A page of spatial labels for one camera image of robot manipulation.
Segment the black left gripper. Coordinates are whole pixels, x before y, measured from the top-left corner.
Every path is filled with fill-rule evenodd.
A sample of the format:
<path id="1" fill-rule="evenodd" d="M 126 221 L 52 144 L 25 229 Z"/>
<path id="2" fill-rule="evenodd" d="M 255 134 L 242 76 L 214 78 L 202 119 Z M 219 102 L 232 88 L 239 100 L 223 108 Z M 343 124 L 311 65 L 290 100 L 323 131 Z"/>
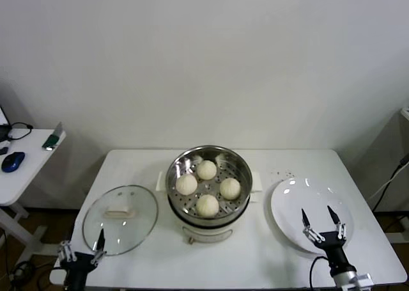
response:
<path id="1" fill-rule="evenodd" d="M 100 230 L 98 240 L 93 251 L 94 256 L 86 253 L 75 253 L 72 251 L 69 240 L 63 240 L 58 246 L 58 258 L 60 267 L 66 271 L 64 285 L 85 285 L 88 274 L 94 271 L 102 258 L 106 255 L 105 233 Z"/>

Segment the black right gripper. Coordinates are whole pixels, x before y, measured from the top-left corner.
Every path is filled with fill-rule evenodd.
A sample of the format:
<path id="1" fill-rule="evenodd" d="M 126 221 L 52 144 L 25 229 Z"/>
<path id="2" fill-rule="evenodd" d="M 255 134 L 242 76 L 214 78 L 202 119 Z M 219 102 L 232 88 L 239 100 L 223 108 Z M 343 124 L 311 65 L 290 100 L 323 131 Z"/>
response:
<path id="1" fill-rule="evenodd" d="M 343 246 L 346 242 L 346 224 L 340 220 L 339 216 L 329 205 L 327 209 L 336 229 L 331 232 L 316 232 L 311 227 L 304 209 L 302 209 L 303 234 L 318 249 L 324 250 L 330 267 L 330 274 L 340 274 L 351 271 L 351 264 L 343 250 Z"/>

